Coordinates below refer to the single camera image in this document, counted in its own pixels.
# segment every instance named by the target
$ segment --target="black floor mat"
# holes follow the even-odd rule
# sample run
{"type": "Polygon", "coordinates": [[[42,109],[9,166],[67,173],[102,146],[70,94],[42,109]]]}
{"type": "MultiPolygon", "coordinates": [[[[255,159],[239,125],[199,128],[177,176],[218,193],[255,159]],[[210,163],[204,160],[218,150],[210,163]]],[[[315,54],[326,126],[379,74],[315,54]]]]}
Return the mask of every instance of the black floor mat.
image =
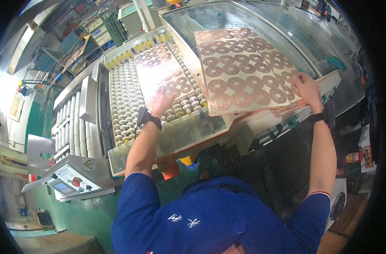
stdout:
{"type": "Polygon", "coordinates": [[[216,158],[225,175],[236,177],[249,184],[257,192],[260,199],[269,207],[273,204],[265,189],[263,175],[257,167],[254,152],[241,156],[236,145],[224,147],[214,145],[216,158]]]}

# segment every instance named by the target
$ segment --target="white roller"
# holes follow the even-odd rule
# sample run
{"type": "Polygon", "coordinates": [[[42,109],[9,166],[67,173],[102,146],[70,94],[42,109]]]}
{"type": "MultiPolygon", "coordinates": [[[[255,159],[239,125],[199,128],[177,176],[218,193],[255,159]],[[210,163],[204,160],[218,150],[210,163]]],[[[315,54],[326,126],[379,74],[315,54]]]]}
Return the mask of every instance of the white roller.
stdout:
{"type": "Polygon", "coordinates": [[[74,105],[74,154],[81,156],[80,152],[80,130],[79,130],[80,91],[76,93],[76,104],[74,105]]]}
{"type": "Polygon", "coordinates": [[[70,135],[70,133],[69,133],[69,123],[67,123],[66,124],[66,126],[65,126],[65,131],[66,131],[66,133],[65,133],[65,146],[66,145],[68,145],[69,144],[69,142],[70,142],[70,139],[69,139],[69,135],[70,135]]]}
{"type": "Polygon", "coordinates": [[[63,108],[61,108],[61,111],[59,113],[59,125],[63,123],[63,108]]]}
{"type": "Polygon", "coordinates": [[[66,110],[66,117],[70,117],[70,107],[72,106],[72,100],[71,99],[69,99],[68,100],[68,106],[67,106],[67,110],[66,110]]]}
{"type": "Polygon", "coordinates": [[[80,154],[83,157],[87,157],[86,133],[84,130],[84,120],[81,118],[79,118],[79,137],[80,137],[80,154]]]}
{"type": "Polygon", "coordinates": [[[56,133],[55,135],[55,152],[58,153],[59,152],[59,145],[58,145],[58,142],[59,141],[59,133],[56,133]]]}
{"type": "Polygon", "coordinates": [[[62,148],[64,148],[66,145],[65,145],[65,140],[66,140],[66,129],[65,129],[65,126],[63,125],[63,127],[61,128],[61,132],[62,132],[62,138],[61,138],[61,142],[62,142],[62,148]]]}
{"type": "Polygon", "coordinates": [[[62,120],[63,120],[63,121],[66,120],[66,112],[67,112],[67,110],[68,110],[68,105],[65,104],[65,105],[63,106],[63,116],[62,116],[62,120]]]}
{"type": "Polygon", "coordinates": [[[58,150],[62,150],[62,130],[59,130],[58,133],[58,150]]]}
{"type": "Polygon", "coordinates": [[[59,117],[61,116],[61,111],[58,111],[58,114],[56,115],[56,128],[59,127],[59,117]]]}
{"type": "Polygon", "coordinates": [[[91,148],[90,123],[85,121],[85,124],[86,124],[87,157],[94,158],[93,149],[91,148]]]}
{"type": "Polygon", "coordinates": [[[69,149],[70,154],[74,155],[74,106],[76,104],[76,95],[72,96],[70,102],[70,120],[69,120],[69,149]]]}

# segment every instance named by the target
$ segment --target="electrical warning sticker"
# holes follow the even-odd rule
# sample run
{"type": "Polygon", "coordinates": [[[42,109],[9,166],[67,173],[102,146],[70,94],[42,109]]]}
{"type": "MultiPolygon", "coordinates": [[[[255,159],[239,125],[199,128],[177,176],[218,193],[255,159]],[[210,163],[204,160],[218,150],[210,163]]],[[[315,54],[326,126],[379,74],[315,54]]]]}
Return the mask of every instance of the electrical warning sticker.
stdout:
{"type": "Polygon", "coordinates": [[[94,171],[94,160],[89,158],[82,158],[83,159],[83,168],[86,171],[94,171]]]}

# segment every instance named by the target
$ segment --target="fire extinguisher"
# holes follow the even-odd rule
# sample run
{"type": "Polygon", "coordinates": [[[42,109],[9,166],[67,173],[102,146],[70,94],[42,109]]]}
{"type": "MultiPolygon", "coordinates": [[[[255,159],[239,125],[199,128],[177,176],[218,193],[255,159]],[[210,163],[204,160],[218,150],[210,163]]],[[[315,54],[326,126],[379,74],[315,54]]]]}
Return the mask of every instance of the fire extinguisher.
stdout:
{"type": "Polygon", "coordinates": [[[364,152],[360,150],[359,152],[352,152],[347,155],[343,155],[344,164],[352,162],[361,162],[364,159],[364,152]]]}

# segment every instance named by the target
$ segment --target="black wristwatch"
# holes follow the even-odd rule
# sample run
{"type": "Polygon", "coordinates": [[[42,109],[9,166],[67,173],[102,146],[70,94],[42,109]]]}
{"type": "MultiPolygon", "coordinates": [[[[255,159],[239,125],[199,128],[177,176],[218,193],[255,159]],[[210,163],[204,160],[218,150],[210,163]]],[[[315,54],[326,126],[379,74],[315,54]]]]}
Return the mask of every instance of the black wristwatch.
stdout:
{"type": "Polygon", "coordinates": [[[160,119],[158,119],[157,117],[151,116],[147,108],[140,108],[138,112],[138,119],[136,121],[136,125],[139,127],[143,124],[148,123],[148,121],[153,122],[158,127],[159,130],[162,130],[160,119]]]}

